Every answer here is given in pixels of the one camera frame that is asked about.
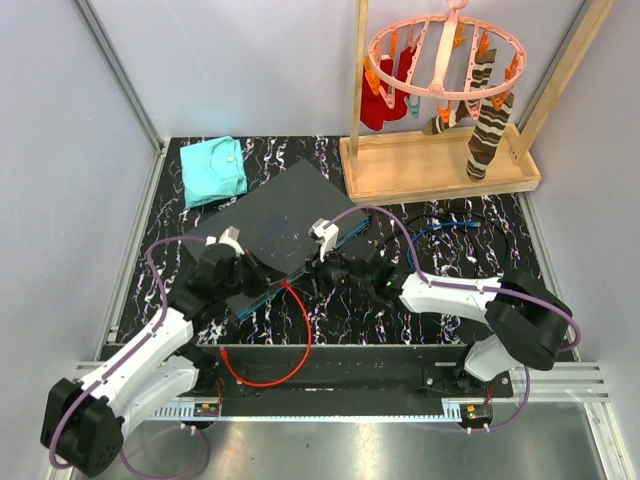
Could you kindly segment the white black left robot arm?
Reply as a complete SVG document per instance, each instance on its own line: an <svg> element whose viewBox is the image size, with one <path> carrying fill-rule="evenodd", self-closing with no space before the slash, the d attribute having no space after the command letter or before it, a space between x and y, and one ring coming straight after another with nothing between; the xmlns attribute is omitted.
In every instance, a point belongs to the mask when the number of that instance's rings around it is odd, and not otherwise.
<svg viewBox="0 0 640 480"><path fill-rule="evenodd" d="M234 240L211 239L197 265L161 294L150 322L109 360L79 380L63 378L50 389L40 442L56 469L101 474L126 437L171 399L208 394L217 382L214 355L194 337L212 309L236 296L259 298L287 275Z"/></svg>

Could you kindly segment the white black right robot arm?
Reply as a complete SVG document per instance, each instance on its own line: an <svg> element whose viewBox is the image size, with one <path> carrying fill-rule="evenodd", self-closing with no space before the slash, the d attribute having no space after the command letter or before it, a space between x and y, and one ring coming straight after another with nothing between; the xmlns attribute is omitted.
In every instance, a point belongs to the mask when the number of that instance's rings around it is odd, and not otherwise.
<svg viewBox="0 0 640 480"><path fill-rule="evenodd" d="M500 374L523 365L553 368L569 327L570 309L521 272L485 279L411 272L377 251L321 251L306 261L315 291L347 287L387 310L438 313L486 325L491 334L464 350L448 380L455 392L476 396Z"/></svg>

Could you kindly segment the dark grey network switch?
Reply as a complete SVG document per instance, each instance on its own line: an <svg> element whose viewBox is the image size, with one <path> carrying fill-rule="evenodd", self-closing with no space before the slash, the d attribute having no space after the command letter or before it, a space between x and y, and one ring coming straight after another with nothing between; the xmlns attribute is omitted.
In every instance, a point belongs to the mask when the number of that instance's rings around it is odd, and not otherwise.
<svg viewBox="0 0 640 480"><path fill-rule="evenodd" d="M348 196L318 169L306 160L297 162L188 232L183 245L195 264L170 294L170 307L185 318L201 317L213 306L229 308L237 319L247 317L274 297L281 285L258 298L244 296L240 256L228 246L206 247L206 237L219 237L229 226L237 228L244 250L284 272L285 281L292 281L305 272L306 258L319 252L319 244L308 233L318 219L339 228L338 245L368 227L364 212L343 214L353 207Z"/></svg>

